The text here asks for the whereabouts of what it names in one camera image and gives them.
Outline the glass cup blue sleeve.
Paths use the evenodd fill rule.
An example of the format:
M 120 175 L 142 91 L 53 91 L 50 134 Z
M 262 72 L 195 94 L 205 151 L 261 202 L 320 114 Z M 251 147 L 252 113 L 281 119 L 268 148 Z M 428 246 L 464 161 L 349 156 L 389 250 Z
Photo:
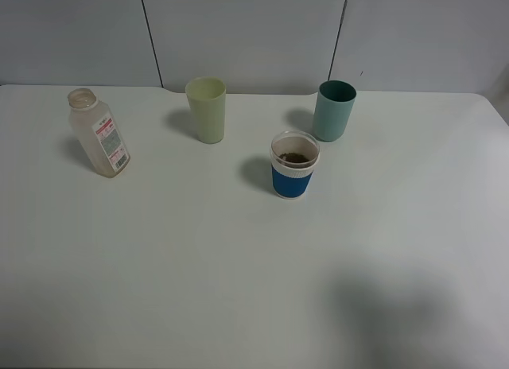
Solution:
M 305 132 L 284 131 L 270 144 L 272 184 L 282 198 L 301 197 L 320 160 L 318 141 Z

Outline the clear plastic drink bottle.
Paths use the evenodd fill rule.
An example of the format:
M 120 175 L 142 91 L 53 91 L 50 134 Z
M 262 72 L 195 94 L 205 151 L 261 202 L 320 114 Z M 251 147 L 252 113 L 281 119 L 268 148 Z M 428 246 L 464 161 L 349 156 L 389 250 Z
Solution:
M 117 176 L 129 163 L 126 148 L 110 107 L 88 88 L 68 94 L 69 123 L 95 171 L 107 178 Z

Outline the teal green plastic cup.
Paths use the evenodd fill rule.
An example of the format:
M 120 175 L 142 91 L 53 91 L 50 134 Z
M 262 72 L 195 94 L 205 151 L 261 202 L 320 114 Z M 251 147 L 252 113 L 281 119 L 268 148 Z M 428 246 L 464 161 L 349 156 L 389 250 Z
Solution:
M 329 80 L 319 86 L 313 115 L 313 133 L 324 142 L 340 138 L 348 124 L 356 89 L 340 80 Z

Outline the pale yellow plastic cup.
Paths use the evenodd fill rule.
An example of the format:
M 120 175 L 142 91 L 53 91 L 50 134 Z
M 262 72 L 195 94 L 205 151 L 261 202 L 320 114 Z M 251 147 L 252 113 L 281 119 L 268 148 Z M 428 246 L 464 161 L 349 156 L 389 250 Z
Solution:
M 216 77 L 199 77 L 185 87 L 191 112 L 196 118 L 201 142 L 215 144 L 224 137 L 226 85 Z

